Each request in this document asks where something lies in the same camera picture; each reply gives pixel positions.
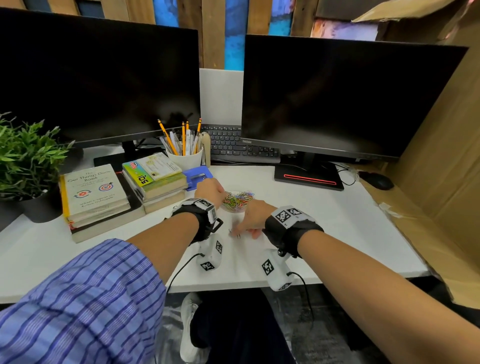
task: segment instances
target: black mouse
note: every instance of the black mouse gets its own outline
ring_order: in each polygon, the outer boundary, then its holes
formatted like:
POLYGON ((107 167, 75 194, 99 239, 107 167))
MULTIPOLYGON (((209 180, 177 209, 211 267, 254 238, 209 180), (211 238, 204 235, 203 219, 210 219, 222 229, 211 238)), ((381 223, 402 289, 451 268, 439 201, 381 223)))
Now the black mouse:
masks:
POLYGON ((394 187, 393 182, 390 178, 375 172, 366 172, 361 170, 359 172, 360 178, 362 178, 367 183, 371 184, 373 187, 378 188, 379 190, 391 190, 394 187))

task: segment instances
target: shirt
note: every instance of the shirt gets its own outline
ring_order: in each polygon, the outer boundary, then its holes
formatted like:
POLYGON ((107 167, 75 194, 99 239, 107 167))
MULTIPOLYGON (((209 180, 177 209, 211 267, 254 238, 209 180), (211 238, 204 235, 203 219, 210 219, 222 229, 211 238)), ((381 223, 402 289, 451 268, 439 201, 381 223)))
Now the shirt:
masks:
POLYGON ((106 240, 0 312, 0 363, 147 363, 165 295, 135 245, 106 240))

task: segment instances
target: stack of books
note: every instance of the stack of books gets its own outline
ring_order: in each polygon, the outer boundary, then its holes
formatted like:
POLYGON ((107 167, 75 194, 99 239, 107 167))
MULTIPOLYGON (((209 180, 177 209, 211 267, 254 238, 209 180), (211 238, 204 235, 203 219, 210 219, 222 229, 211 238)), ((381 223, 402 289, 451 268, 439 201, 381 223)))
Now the stack of books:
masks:
POLYGON ((135 192, 109 164, 60 176, 60 192, 76 243, 145 216, 135 192))
POLYGON ((146 214, 185 199, 187 178, 165 154, 156 153, 122 167, 123 176, 141 199, 146 214))

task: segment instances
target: white sensor device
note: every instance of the white sensor device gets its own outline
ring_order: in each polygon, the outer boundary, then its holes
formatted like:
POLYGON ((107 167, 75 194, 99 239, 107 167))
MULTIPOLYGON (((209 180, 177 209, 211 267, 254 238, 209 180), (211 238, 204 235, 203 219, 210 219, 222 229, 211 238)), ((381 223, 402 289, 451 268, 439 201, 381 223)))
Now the white sensor device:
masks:
POLYGON ((207 240, 198 244, 200 246, 198 252, 204 256, 197 256, 197 264, 205 271, 217 269, 222 263, 223 243, 220 234, 210 234, 207 240))
POLYGON ((293 282, 292 275, 287 275, 290 272, 287 265, 287 259, 290 256, 288 253, 285 256, 278 255, 277 249, 265 249, 262 252, 262 269, 267 277, 268 285, 274 291, 283 291, 293 282))

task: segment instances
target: black keyboard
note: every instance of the black keyboard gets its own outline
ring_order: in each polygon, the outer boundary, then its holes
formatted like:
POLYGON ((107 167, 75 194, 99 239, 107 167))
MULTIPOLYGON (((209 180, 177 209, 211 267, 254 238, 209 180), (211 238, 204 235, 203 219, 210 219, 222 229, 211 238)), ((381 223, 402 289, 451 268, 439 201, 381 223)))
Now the black keyboard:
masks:
POLYGON ((280 150, 242 143, 240 125, 202 124, 202 131, 210 135, 212 161, 246 163, 280 163, 280 150))

